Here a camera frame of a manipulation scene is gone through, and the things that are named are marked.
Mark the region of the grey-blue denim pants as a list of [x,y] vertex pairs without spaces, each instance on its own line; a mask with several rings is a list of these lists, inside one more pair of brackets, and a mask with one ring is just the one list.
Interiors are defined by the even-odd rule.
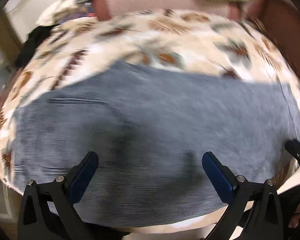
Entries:
[[99,167],[76,205],[88,223],[166,225],[223,207],[201,161],[212,152],[262,183],[300,141],[290,87],[170,72],[122,61],[15,111],[13,185],[47,183],[96,152]]

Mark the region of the leaf-print fleece blanket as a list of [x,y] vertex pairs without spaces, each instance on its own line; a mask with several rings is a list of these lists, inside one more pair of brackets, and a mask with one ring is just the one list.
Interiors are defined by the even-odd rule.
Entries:
[[[100,22],[82,18],[54,27],[17,78],[0,110],[0,179],[14,178],[15,111],[52,90],[108,70],[116,62],[251,83],[287,84],[300,113],[300,80],[277,46],[247,22],[195,11],[132,12]],[[296,171],[290,161],[276,187]]]

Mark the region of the black garment at sofa end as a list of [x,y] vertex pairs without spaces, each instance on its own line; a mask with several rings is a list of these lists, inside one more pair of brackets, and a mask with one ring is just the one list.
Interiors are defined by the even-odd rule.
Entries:
[[57,25],[38,26],[29,33],[28,39],[24,42],[23,47],[16,61],[14,62],[16,68],[19,69],[26,67],[26,65],[33,58],[38,46],[50,36],[51,30],[55,26]]

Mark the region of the white floral pillow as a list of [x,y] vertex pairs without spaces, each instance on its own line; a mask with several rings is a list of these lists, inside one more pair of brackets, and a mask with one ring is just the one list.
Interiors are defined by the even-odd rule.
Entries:
[[85,3],[77,3],[76,0],[57,0],[41,13],[36,26],[47,27],[55,25],[86,6]]

